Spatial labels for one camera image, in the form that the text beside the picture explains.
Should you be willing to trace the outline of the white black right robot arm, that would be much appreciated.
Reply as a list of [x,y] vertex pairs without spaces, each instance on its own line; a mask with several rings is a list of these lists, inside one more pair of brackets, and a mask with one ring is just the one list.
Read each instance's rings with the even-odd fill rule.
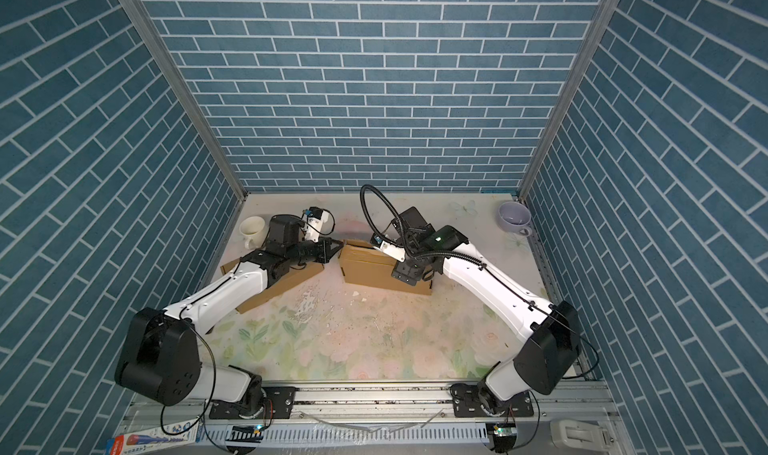
[[567,302],[541,298],[502,273],[469,239],[450,225],[436,230],[410,208],[392,219],[394,240],[366,218],[373,247],[396,260],[393,277],[410,285],[439,273],[480,299],[522,343],[518,352],[494,365],[478,383],[480,404],[500,415],[527,391],[549,395],[581,353],[580,321]]

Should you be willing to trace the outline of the brown cardboard box sheet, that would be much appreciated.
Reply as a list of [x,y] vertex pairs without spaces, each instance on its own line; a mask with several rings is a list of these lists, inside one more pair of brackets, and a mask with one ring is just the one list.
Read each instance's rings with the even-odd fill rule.
[[339,254],[340,269],[348,284],[415,295],[432,294],[432,282],[409,285],[393,277],[395,264],[395,259],[359,240],[346,240]]
[[[239,260],[233,260],[222,265],[220,267],[221,274],[226,275],[230,271],[234,270],[236,265],[238,264],[238,261]],[[244,273],[253,272],[257,268],[259,268],[259,266],[255,263],[242,262],[242,264],[239,266],[236,272],[238,274],[240,272],[244,272]],[[272,299],[298,287],[299,285],[305,283],[306,281],[312,279],[313,277],[321,274],[323,270],[324,270],[324,265],[318,264],[318,263],[309,263],[303,268],[302,267],[289,268],[288,273],[282,276],[280,280],[275,282],[272,286],[265,289],[264,291],[244,301],[242,304],[240,304],[236,308],[236,311],[239,314],[244,314],[250,310],[253,310],[262,305],[265,305],[268,302],[270,302]]]

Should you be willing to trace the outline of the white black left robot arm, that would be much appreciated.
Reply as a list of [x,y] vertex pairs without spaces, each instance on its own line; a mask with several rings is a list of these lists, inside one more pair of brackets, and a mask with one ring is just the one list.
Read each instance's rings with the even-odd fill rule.
[[319,207],[300,216],[273,216],[262,247],[242,256],[220,279],[163,309],[144,308],[133,316],[117,361],[116,383],[164,406],[217,401],[234,406],[241,418],[260,414],[261,377],[203,362],[203,335],[242,303],[265,294],[292,268],[328,263],[343,247],[332,238],[334,229],[332,213]]

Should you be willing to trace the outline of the brown cardboard box top sheet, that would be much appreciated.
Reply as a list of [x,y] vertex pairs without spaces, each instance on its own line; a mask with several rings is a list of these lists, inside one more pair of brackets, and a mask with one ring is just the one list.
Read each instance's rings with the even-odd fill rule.
[[[238,261],[239,260],[233,260],[222,265],[220,267],[221,274],[226,275],[230,271],[234,270],[236,265],[238,264]],[[240,272],[244,272],[244,273],[253,272],[257,268],[259,268],[259,266],[255,263],[242,262],[242,264],[239,266],[236,272],[238,274]],[[312,279],[313,277],[321,274],[323,270],[324,270],[324,265],[318,264],[318,263],[309,263],[303,268],[302,267],[289,268],[288,273],[282,276],[280,280],[275,282],[272,286],[265,289],[264,291],[244,301],[242,304],[240,304],[236,308],[236,311],[239,314],[244,314],[250,310],[253,310],[262,305],[265,305],[268,302],[270,302],[272,299],[298,287],[299,285],[305,283],[306,281]]]

